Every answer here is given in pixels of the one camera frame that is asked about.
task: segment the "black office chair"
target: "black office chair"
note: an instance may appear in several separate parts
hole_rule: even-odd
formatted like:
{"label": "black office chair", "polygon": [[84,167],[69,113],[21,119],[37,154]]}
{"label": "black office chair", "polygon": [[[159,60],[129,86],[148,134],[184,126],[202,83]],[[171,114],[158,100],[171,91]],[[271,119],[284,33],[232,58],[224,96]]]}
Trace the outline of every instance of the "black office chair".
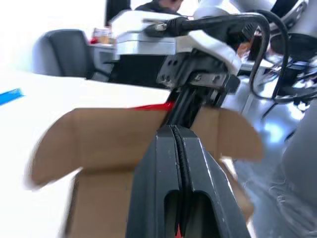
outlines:
{"label": "black office chair", "polygon": [[33,50],[36,73],[52,76],[85,77],[93,79],[95,73],[110,78],[108,72],[95,67],[88,40],[80,30],[54,30],[47,32]]}

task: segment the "white table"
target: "white table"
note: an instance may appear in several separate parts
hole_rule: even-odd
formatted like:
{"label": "white table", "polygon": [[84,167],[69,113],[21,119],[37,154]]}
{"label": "white table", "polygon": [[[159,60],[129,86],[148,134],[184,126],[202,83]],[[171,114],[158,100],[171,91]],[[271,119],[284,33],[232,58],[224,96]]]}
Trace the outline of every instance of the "white table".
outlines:
{"label": "white table", "polygon": [[38,191],[30,186],[26,167],[39,138],[74,108],[159,104],[169,92],[82,78],[0,72],[0,93],[14,88],[21,88],[25,97],[0,106],[0,237],[56,238],[77,172]]}

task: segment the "open cardboard box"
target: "open cardboard box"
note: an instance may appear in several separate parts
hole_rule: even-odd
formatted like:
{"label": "open cardboard box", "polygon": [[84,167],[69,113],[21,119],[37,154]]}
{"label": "open cardboard box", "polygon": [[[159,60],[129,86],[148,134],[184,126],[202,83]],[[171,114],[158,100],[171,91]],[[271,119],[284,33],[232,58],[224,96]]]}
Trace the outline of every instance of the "open cardboard box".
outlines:
{"label": "open cardboard box", "polygon": [[[33,183],[44,186],[82,168],[74,182],[65,237],[125,237],[134,168],[166,113],[75,109],[46,132],[31,160]],[[220,158],[259,161],[259,135],[241,115],[225,109],[202,108],[191,129],[223,167],[248,220],[253,206]]]}

